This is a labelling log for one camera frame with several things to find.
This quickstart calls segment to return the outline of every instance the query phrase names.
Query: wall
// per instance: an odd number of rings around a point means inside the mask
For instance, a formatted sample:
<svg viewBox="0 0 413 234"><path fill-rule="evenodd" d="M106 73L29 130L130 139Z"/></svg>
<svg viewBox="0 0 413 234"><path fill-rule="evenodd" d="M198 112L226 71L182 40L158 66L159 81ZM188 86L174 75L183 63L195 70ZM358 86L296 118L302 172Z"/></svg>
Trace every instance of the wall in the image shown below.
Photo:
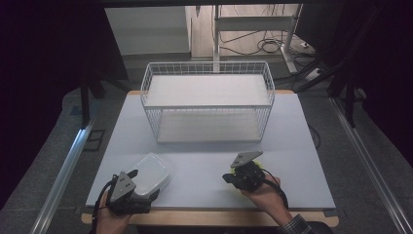
<svg viewBox="0 0 413 234"><path fill-rule="evenodd" d="M105 11L122 56L189 53L185 7Z"/></svg>

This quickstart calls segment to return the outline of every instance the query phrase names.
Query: wire basket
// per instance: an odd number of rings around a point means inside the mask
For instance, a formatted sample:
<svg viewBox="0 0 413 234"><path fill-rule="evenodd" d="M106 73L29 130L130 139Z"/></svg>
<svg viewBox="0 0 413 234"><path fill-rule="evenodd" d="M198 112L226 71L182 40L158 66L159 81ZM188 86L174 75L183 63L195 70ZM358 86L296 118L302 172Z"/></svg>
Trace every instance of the wire basket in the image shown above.
<svg viewBox="0 0 413 234"><path fill-rule="evenodd" d="M265 61L152 62L141 101L157 142L259 142L274 93Z"/></svg>

